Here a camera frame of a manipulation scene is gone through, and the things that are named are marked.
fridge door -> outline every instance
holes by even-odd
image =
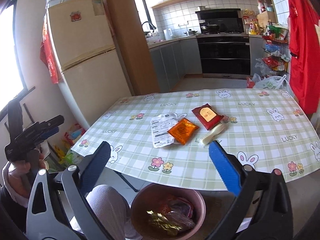
[[[102,0],[70,0],[49,7],[47,15],[61,72],[115,48]]]
[[[116,50],[66,70],[58,85],[73,115],[86,130],[119,98],[131,96]]]

red cloth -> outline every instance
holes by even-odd
[[[315,113],[320,96],[320,46],[315,25],[319,15],[308,0],[289,0],[290,51],[292,57],[290,85],[306,114]]]

cardboard box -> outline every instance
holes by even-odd
[[[268,25],[268,20],[271,20],[272,23],[277,23],[275,12],[265,11],[257,15],[258,24],[260,27],[265,28]]]

white packaging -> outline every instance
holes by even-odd
[[[168,133],[178,121],[173,113],[160,114],[151,119],[151,134],[154,148],[174,143],[174,137]]]

tablecloth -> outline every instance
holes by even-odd
[[[71,148],[93,154],[102,141],[111,145],[107,167],[175,187],[225,190],[199,139],[207,130],[191,112],[208,103],[227,129],[215,139],[229,154],[257,171],[278,168],[285,181],[320,168],[319,137],[296,101],[285,91],[199,90],[119,99]],[[152,145],[150,120],[163,113],[186,117],[200,128],[186,145]]]

